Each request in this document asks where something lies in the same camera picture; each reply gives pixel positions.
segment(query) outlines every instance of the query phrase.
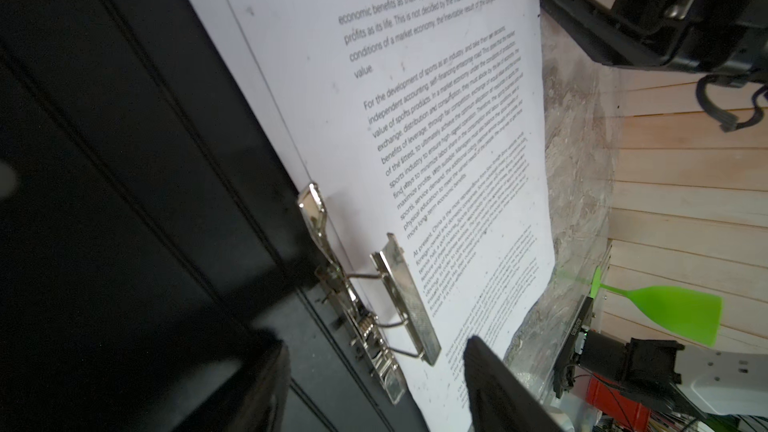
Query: clipboard clip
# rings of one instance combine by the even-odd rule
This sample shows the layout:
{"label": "clipboard clip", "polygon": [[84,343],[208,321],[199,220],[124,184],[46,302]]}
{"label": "clipboard clip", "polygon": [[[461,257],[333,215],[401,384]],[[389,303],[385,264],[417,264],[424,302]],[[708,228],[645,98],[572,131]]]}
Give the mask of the clipboard clip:
{"label": "clipboard clip", "polygon": [[[408,385],[395,354],[421,359],[435,365],[440,355],[440,342],[429,320],[424,303],[416,290],[402,249],[393,234],[387,234],[387,244],[371,254],[376,274],[347,274],[333,253],[326,234],[328,213],[320,190],[314,182],[309,184],[298,198],[304,222],[310,230],[315,245],[326,256],[329,264],[318,267],[315,274],[322,285],[326,298],[351,333],[350,346],[362,350],[376,376],[393,404],[402,398]],[[380,280],[389,293],[400,320],[381,324],[379,319],[360,300],[351,278]],[[405,327],[416,347],[416,352],[398,350],[387,343],[384,328]]]}

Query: white sheet of paper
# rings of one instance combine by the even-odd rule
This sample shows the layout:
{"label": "white sheet of paper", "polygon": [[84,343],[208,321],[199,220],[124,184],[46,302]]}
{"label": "white sheet of paper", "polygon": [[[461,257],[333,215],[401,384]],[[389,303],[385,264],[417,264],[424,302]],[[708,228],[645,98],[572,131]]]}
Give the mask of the white sheet of paper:
{"label": "white sheet of paper", "polygon": [[466,339],[504,354],[554,266],[538,0],[190,1],[343,264],[371,273],[398,237],[442,344],[400,359],[408,387],[431,430],[466,431]]}

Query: wooden wall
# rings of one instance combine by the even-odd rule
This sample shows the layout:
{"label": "wooden wall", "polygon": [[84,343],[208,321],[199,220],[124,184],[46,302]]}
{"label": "wooden wall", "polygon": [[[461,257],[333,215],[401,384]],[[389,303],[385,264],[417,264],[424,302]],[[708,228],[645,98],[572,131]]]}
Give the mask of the wooden wall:
{"label": "wooden wall", "polygon": [[[726,134],[696,102],[698,77],[623,74],[628,92],[606,282],[719,294],[716,348],[768,354],[768,120]],[[709,91],[744,120],[755,89]],[[627,299],[601,296],[608,296],[604,332],[623,340],[670,337]]]}

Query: red object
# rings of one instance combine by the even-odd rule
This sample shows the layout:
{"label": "red object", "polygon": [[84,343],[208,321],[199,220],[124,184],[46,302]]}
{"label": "red object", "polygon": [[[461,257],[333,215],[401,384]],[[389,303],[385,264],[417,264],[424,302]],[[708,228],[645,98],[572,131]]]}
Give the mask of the red object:
{"label": "red object", "polygon": [[[613,390],[616,400],[621,404],[621,408],[619,408],[610,392],[611,390],[603,385],[600,380],[592,377],[589,379],[589,389],[587,389],[587,403],[615,418],[621,425],[635,432],[645,432],[648,427],[648,419],[650,418],[650,409],[638,404],[634,400],[623,397],[617,390]],[[627,424],[627,419],[624,418],[621,409],[624,409],[627,417],[632,421],[631,424]]]}

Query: green spatula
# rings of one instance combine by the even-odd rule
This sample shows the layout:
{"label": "green spatula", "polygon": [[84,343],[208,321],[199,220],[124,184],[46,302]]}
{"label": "green spatula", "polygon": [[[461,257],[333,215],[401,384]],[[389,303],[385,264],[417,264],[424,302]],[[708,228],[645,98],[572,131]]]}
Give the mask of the green spatula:
{"label": "green spatula", "polygon": [[713,347],[720,326],[723,299],[718,295],[669,285],[655,285],[625,291],[600,283],[600,268],[595,270],[590,297],[600,288],[628,298],[650,320],[668,331]]}

